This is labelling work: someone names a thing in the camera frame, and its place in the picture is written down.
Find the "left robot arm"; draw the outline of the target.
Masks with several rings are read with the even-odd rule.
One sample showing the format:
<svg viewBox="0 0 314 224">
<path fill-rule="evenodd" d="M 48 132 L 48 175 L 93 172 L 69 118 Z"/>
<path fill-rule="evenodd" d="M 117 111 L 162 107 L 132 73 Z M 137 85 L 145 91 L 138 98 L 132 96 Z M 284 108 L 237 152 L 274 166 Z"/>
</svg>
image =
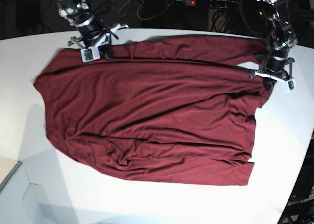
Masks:
<svg viewBox="0 0 314 224">
<path fill-rule="evenodd" d="M 292 77 L 294 58 L 289 57 L 290 49 L 298 43 L 293 30 L 287 0 L 255 0 L 262 7 L 259 9 L 260 16 L 265 20 L 265 41 L 267 42 L 267 54 L 256 54 L 260 60 L 259 68 L 249 77 L 263 78 L 265 89 L 272 89 L 275 83 L 281 83 L 284 92 L 291 92 L 297 88 L 295 79 Z M 239 11 L 247 29 L 253 34 L 258 31 L 250 27 L 243 11 L 244 0 L 239 1 Z"/>
</svg>

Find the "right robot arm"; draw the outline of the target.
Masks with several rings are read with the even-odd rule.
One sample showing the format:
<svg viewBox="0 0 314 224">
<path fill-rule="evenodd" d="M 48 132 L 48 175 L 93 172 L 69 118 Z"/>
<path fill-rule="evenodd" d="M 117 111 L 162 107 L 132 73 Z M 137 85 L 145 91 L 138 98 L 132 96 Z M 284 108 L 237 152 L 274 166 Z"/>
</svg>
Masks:
<svg viewBox="0 0 314 224">
<path fill-rule="evenodd" d="M 90 4 L 90 0 L 56 0 L 58 12 L 70 26 L 76 28 L 79 37 L 73 36 L 67 46 L 79 47 L 83 62 L 101 58 L 113 59 L 112 38 L 118 39 L 116 32 L 128 29 L 127 24 L 116 23 L 112 27 L 105 25 Z"/>
</svg>

